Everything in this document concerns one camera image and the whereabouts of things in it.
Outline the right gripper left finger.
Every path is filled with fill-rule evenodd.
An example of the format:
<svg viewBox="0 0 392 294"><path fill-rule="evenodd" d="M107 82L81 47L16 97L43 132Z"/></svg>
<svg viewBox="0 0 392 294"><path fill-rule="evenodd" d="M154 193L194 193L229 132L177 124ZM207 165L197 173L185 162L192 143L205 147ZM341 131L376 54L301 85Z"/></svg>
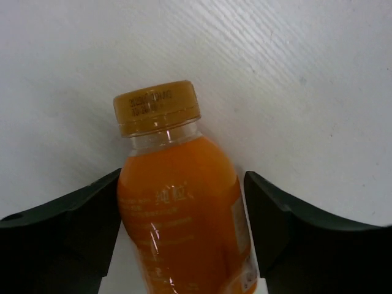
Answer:
<svg viewBox="0 0 392 294"><path fill-rule="evenodd" d="M119 174L1 219L1 293L98 293L121 223Z"/></svg>

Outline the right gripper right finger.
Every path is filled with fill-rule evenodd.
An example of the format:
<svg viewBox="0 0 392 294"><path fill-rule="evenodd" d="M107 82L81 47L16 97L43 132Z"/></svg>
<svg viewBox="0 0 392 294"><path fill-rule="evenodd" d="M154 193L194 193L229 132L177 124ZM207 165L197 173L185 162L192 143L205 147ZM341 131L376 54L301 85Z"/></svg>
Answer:
<svg viewBox="0 0 392 294"><path fill-rule="evenodd" d="M391 227L324 211L256 172L244 192L269 293L390 293Z"/></svg>

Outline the orange juice bottle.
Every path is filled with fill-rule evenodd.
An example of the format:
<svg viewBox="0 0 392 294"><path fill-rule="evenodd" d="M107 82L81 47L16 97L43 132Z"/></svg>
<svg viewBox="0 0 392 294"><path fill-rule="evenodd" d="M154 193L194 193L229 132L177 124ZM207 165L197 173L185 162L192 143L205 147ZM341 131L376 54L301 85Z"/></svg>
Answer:
<svg viewBox="0 0 392 294"><path fill-rule="evenodd" d="M116 96L131 142L117 201L148 293L254 293L257 265L238 175L198 129L193 84Z"/></svg>

